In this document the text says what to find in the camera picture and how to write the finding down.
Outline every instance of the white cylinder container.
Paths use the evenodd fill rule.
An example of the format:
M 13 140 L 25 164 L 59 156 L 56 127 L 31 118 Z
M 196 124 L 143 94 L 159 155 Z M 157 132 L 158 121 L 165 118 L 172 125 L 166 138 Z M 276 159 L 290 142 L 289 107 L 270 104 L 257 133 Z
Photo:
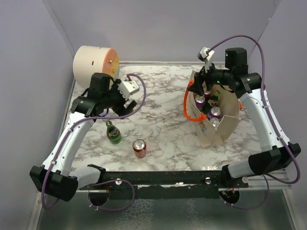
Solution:
M 119 72 L 117 52 L 112 48 L 81 46 L 73 59 L 72 71 L 77 83 L 85 89 L 90 86 L 94 73 L 106 73 L 114 78 Z

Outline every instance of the soda can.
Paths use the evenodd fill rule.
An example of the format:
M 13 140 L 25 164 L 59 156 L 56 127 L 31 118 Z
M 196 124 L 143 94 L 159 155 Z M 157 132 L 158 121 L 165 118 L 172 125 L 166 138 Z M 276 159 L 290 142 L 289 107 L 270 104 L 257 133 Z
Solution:
M 220 123 L 220 120 L 217 119 L 216 117 L 213 117 L 209 120 L 209 122 L 214 126 L 214 127 L 217 127 Z
M 195 97 L 195 105 L 196 107 L 201 110 L 203 108 L 203 106 L 205 105 L 206 103 L 206 98 L 203 97 L 203 96 L 200 96 L 200 95 L 197 95 Z
M 211 90 L 204 89 L 204 97 L 209 99 L 211 97 Z
M 144 140 L 142 139 L 135 140 L 134 143 L 132 144 L 132 147 L 133 147 L 135 155 L 138 158 L 143 158 L 146 156 L 147 146 Z
M 209 112 L 207 117 L 209 119 L 215 117 L 217 119 L 221 119 L 222 118 L 222 110 L 219 107 L 212 107 Z

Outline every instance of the marble table surface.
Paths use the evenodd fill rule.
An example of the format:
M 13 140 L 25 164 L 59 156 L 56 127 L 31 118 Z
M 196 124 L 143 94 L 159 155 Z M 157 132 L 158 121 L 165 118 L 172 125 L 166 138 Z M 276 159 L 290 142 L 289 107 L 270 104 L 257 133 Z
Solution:
M 249 114 L 240 111 L 236 130 L 218 146 L 202 148 L 194 124 L 183 114 L 183 97 L 193 69 L 201 66 L 122 66 L 120 76 L 137 73 L 145 81 L 145 105 L 135 115 L 114 120 L 122 141 L 111 144 L 106 138 L 106 121 L 97 120 L 85 136 L 72 164 L 72 170 L 95 164 L 108 171 L 219 170 L 260 152 L 259 139 Z M 75 84 L 71 101 L 84 89 Z M 133 95 L 139 103 L 142 92 Z M 132 143 L 147 143 L 146 157 L 135 156 Z

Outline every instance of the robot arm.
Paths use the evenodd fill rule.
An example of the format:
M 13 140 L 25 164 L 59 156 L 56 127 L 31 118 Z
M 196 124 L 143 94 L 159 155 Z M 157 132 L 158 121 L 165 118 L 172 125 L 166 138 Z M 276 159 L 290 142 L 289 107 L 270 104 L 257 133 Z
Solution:
M 200 51 L 199 57 L 205 61 L 205 47 Z M 243 48 L 231 48 L 226 50 L 225 67 L 228 69 L 215 69 L 212 64 L 212 55 L 210 66 L 205 66 L 195 75 L 194 83 L 188 88 L 189 91 L 203 95 L 202 84 L 205 82 L 210 90 L 213 85 L 227 85 L 241 100 L 243 106 L 250 114 L 251 120 L 255 126 L 256 132 L 260 140 L 262 152 L 249 156 L 248 159 L 225 165 L 223 171 L 227 180 L 242 176 L 263 175 L 275 170 L 287 167 L 292 159 L 285 149 L 283 143 L 279 140 L 273 129 L 273 125 L 265 110 L 265 106 L 261 99 L 261 77 L 257 73 L 248 74 L 247 52 Z M 283 140 L 288 144 L 293 155 L 296 157 L 301 149 L 298 144 L 292 144 L 290 139 L 282 131 L 277 118 L 270 107 L 267 92 L 264 90 L 265 100 L 269 108 L 273 121 L 278 130 L 282 133 Z
M 111 76 L 107 74 L 95 73 L 91 78 L 87 96 L 79 96 L 73 101 L 67 125 L 56 146 L 41 167 L 33 166 L 30 171 L 30 176 L 38 191 L 42 191 L 43 181 L 50 166 L 52 169 L 47 179 L 45 192 L 64 201 L 69 201 L 77 189 L 98 181 L 101 171 L 95 167 L 88 166 L 71 172 L 71 165 L 77 150 L 95 120 L 83 121 L 74 129 L 72 126 L 86 117 L 99 116 L 107 108 L 112 108 L 119 116 L 132 112 L 136 105 L 135 101 L 132 101 L 127 107 L 124 104 L 132 94 L 139 91 L 138 84 L 130 79 L 116 80 L 110 89 L 110 80 Z

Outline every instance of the bottle label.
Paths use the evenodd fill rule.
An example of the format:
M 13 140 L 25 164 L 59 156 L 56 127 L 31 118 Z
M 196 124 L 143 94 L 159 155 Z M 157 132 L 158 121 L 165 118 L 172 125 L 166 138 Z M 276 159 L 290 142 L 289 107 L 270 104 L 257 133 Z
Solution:
M 217 106 L 218 100 L 210 100 L 209 103 L 212 107 L 214 107 L 214 106 Z
M 109 133 L 109 137 L 116 137 L 118 135 L 118 129 L 115 128 Z

